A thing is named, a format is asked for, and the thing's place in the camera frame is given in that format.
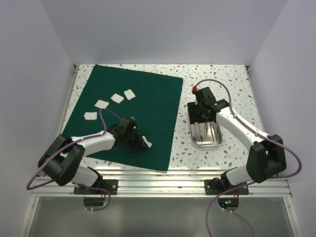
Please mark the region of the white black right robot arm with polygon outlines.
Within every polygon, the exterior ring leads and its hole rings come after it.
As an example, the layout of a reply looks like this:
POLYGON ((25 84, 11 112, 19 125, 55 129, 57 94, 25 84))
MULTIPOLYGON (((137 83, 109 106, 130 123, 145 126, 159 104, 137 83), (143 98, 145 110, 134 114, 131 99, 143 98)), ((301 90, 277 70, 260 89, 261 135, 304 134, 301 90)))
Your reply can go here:
POLYGON ((247 163, 221 174, 220 178, 206 181, 206 191, 212 194, 231 194, 238 185, 247 182, 262 183, 286 170, 286 158, 278 135, 270 136, 255 128, 231 110, 225 100, 211 107, 197 102, 187 104, 192 143, 198 148, 219 146, 223 143, 220 127, 226 128, 248 150, 247 163))

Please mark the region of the steel surgical scissors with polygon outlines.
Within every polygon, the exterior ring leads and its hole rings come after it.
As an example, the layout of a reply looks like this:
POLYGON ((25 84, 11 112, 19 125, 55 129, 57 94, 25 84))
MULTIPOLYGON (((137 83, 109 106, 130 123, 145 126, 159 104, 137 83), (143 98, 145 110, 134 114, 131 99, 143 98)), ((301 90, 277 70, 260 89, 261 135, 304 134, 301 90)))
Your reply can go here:
POLYGON ((209 126, 208 123, 198 123, 197 124, 197 142, 208 143, 210 141, 208 134, 209 126))

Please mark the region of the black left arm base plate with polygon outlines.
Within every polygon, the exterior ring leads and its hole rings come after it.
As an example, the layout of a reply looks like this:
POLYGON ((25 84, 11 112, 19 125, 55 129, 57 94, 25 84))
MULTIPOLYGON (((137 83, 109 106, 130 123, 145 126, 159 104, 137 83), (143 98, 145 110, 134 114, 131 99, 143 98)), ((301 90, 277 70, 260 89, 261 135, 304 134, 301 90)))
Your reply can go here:
POLYGON ((92 187, 78 186, 74 188, 75 195, 101 195, 107 194, 116 195, 119 187, 119 182, 116 179, 97 180, 92 187))

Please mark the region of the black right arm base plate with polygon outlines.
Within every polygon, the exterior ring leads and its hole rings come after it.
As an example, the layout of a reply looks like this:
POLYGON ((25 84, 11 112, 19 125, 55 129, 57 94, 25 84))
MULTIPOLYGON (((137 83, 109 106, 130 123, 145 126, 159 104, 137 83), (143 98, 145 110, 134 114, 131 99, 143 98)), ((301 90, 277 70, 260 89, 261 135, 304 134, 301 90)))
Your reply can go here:
MULTIPOLYGON (((232 188, 235 188, 235 186, 222 184, 220 179, 218 178, 204 180, 204 190, 205 190, 206 195, 218 195, 232 188)), ((249 194, 248 187, 242 187, 242 188, 239 188, 238 190, 233 190, 227 193, 227 195, 237 195, 237 194, 248 195, 249 194)))

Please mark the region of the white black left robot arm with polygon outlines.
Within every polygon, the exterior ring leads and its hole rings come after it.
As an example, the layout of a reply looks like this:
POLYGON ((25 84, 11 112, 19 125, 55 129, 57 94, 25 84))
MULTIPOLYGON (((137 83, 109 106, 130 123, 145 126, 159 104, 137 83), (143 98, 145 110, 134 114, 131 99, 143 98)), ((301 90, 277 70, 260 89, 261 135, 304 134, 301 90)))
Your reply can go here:
POLYGON ((38 168, 59 186, 68 183, 84 185, 92 194, 102 190, 101 175, 94 169, 80 165, 81 159, 100 151, 110 151, 127 145, 140 152, 152 146, 136 126, 100 131, 86 137, 59 135, 38 162, 38 168))

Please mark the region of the steel tweezers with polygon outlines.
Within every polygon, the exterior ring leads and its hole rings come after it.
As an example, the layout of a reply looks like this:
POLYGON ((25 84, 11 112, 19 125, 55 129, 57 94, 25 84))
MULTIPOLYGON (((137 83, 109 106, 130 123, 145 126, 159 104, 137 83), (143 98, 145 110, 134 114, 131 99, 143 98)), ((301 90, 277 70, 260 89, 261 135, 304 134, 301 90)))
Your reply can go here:
POLYGON ((218 123, 212 122, 210 124, 211 126, 211 131, 212 131, 212 136, 214 140, 218 140, 220 135, 221 135, 221 131, 220 131, 220 126, 218 123))

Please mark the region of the white bow-shaped gauze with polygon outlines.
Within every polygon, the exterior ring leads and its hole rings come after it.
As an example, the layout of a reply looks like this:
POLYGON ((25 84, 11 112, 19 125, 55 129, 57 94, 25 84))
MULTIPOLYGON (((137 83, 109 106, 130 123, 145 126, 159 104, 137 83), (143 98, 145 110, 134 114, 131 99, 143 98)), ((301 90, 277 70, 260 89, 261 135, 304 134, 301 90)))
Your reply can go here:
POLYGON ((142 136, 142 138, 143 138, 143 141, 145 142, 146 146, 147 146, 148 148, 150 148, 150 147, 152 146, 152 143, 149 142, 145 136, 142 136))

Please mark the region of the steel instrument tray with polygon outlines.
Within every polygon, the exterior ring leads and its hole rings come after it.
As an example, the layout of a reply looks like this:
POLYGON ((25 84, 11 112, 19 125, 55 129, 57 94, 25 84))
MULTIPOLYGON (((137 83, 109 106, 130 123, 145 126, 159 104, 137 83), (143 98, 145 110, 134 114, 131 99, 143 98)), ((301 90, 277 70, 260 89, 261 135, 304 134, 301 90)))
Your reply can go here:
POLYGON ((192 144, 196 148, 217 147, 223 143, 220 126, 215 122, 191 122, 190 132, 192 144))

